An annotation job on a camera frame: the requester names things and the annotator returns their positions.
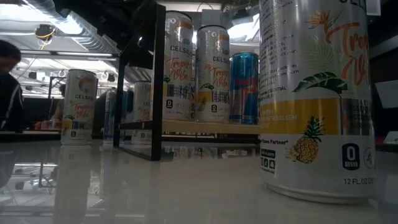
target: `display rack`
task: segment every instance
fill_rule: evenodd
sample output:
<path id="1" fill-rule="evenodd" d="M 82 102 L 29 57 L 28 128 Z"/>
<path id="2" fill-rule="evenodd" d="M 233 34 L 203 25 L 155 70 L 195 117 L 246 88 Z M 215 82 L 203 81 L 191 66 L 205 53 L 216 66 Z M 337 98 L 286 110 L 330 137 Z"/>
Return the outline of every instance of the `display rack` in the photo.
<path id="1" fill-rule="evenodd" d="M 137 37 L 133 37 L 125 50 L 120 55 L 118 89 L 116 93 L 116 112 L 114 118 L 114 139 L 113 146 L 120 150 L 131 152 L 151 161 L 159 161 L 162 151 L 162 142 L 208 142 L 208 143 L 240 143 L 240 144 L 259 144 L 259 126 L 238 125 L 238 124 L 216 124 L 216 123 L 196 123 L 187 121 L 162 120 L 163 112 L 163 76 L 164 76 L 164 44 L 165 44 L 165 7 L 155 6 L 155 17 L 148 19 L 148 26 L 153 27 L 154 50 L 152 62 L 152 120 L 144 122 L 121 123 L 124 67 L 127 65 L 128 58 Z M 121 130 L 151 130 L 152 144 L 144 148 L 148 149 L 148 154 L 131 151 L 131 146 L 120 144 Z M 190 133 L 190 135 L 165 135 L 164 132 L 171 133 Z M 213 136 L 201 136 L 200 133 L 213 133 Z"/>

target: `pineapple graphic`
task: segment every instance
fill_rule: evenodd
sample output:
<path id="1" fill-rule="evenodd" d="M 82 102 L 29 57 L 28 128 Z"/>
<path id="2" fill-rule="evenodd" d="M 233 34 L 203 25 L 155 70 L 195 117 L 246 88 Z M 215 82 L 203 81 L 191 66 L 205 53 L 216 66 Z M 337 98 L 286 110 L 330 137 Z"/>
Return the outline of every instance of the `pineapple graphic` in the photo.
<path id="1" fill-rule="evenodd" d="M 204 111 L 204 110 L 205 110 L 206 103 L 207 103 L 207 98 L 204 97 L 204 98 L 202 99 L 200 105 L 199 105 L 199 109 L 198 109 L 198 110 L 199 110 L 199 111 Z"/>
<path id="2" fill-rule="evenodd" d="M 287 158 L 293 162 L 312 163 L 317 158 L 319 143 L 321 142 L 319 136 L 323 135 L 323 130 L 322 120 L 316 116 L 311 116 L 304 131 L 304 136 L 287 151 Z"/>

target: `yellow label band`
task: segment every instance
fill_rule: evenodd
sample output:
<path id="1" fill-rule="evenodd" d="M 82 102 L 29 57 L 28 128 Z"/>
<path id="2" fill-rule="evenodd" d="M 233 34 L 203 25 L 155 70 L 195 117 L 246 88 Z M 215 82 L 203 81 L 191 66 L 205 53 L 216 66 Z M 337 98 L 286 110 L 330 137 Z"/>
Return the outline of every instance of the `yellow label band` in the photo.
<path id="1" fill-rule="evenodd" d="M 295 100 L 261 106 L 261 134 L 303 134 L 311 116 L 322 120 L 322 134 L 339 134 L 339 100 Z"/>

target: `energy drink can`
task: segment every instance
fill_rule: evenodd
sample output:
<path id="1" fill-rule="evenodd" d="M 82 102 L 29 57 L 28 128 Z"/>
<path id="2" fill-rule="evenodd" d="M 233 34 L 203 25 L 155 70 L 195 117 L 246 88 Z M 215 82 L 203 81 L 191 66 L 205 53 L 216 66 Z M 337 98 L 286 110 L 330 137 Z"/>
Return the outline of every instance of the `energy drink can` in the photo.
<path id="1" fill-rule="evenodd" d="M 106 92 L 105 101 L 105 117 L 104 117 L 104 143 L 113 142 L 114 133 L 114 115 L 116 109 L 116 90 L 108 90 Z M 126 120 L 126 110 L 127 110 L 127 93 L 123 92 L 123 102 L 122 102 L 122 114 L 121 123 Z M 125 130 L 120 130 L 120 140 L 124 140 Z"/>
<path id="2" fill-rule="evenodd" d="M 93 72 L 72 69 L 67 76 L 61 143 L 91 143 L 97 79 Z"/>
<path id="3" fill-rule="evenodd" d="M 261 0 L 261 169 L 291 197 L 374 195 L 366 1 Z"/>
<path id="4" fill-rule="evenodd" d="M 238 53 L 231 57 L 231 123 L 257 124 L 258 65 L 255 53 Z"/>
<path id="5" fill-rule="evenodd" d="M 191 99 L 191 106 L 190 106 L 190 112 L 191 112 L 191 121 L 195 120 L 195 95 L 196 95 L 196 81 L 195 81 L 195 76 L 192 75 L 191 78 L 191 85 L 190 85 L 191 91 L 190 91 L 190 99 Z"/>
<path id="6" fill-rule="evenodd" d="M 224 27 L 203 26 L 197 34 L 196 119 L 227 123 L 229 120 L 229 35 Z"/>
<path id="7" fill-rule="evenodd" d="M 134 98 L 132 119 L 134 122 L 150 120 L 151 84 L 147 81 L 138 81 L 134 84 Z M 131 144 L 151 144 L 152 131 L 133 130 Z"/>
<path id="8" fill-rule="evenodd" d="M 166 12 L 163 119 L 190 119 L 192 35 L 192 19 L 188 15 Z"/>

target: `flower graphic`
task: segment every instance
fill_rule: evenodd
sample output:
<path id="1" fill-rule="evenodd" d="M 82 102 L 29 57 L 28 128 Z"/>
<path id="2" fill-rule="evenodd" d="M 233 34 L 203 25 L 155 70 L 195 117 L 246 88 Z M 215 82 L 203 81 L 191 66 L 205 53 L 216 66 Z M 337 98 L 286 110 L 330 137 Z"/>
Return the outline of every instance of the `flower graphic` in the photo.
<path id="1" fill-rule="evenodd" d="M 309 27 L 309 29 L 316 28 L 317 26 L 323 26 L 323 30 L 325 31 L 325 34 L 327 34 L 329 28 L 340 17 L 340 14 L 338 14 L 338 16 L 334 18 L 330 17 L 330 11 L 328 11 L 327 13 L 315 11 L 314 15 L 312 16 L 313 20 L 307 22 L 308 24 L 312 25 Z"/>

